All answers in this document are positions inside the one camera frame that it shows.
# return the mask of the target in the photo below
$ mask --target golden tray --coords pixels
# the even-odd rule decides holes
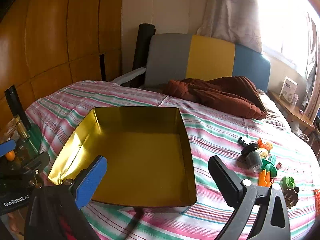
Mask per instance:
[[[190,144],[178,108],[92,109],[60,151],[49,181],[74,179],[97,155],[107,159],[108,168],[92,200],[177,212],[196,202]]]

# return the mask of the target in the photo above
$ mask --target bed armrest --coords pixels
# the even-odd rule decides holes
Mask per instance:
[[[145,67],[140,67],[140,68],[137,68],[135,70],[130,71],[127,74],[124,74],[124,75],[122,75],[120,77],[115,78],[111,82],[112,83],[116,83],[118,85],[121,85],[121,84],[124,84],[124,83],[127,83],[127,82],[131,81],[135,77],[140,76],[145,72],[146,72],[146,68]]]

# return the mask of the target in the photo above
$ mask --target curtain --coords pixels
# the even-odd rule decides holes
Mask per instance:
[[[261,53],[258,0],[207,0],[197,34],[239,43]]]
[[[310,19],[311,29],[309,30],[309,57],[307,73],[306,99],[307,107],[305,115],[313,122],[320,107],[320,39],[319,31],[312,19]]]

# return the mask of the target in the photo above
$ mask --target bed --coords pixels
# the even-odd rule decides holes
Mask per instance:
[[[159,106],[180,109],[190,141],[196,176],[197,202],[184,214],[144,214],[137,227],[127,227],[135,215],[133,210],[119,210],[102,203],[89,203],[82,208],[88,221],[101,239],[214,239],[233,212],[227,206],[213,179],[207,162],[218,155],[241,179],[257,185],[258,173],[248,170],[240,157],[239,136],[257,140],[260,136],[274,144],[272,153],[282,163],[275,178],[293,176],[300,187],[299,202],[289,213],[292,239],[301,239],[315,220],[313,190],[320,188],[320,167],[311,148],[290,132],[281,113],[267,96],[272,116],[263,120],[235,117],[230,114],[161,93],[122,87],[115,83],[82,81],[65,87],[50,96],[38,99],[27,110],[28,117],[43,134],[41,149],[50,155],[50,168],[73,130],[94,107]],[[246,239],[257,214],[254,206],[250,219],[239,239]]]

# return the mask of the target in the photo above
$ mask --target brown jacket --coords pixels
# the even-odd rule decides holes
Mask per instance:
[[[260,120],[267,116],[255,85],[244,76],[210,81],[170,80],[163,93],[247,119]]]

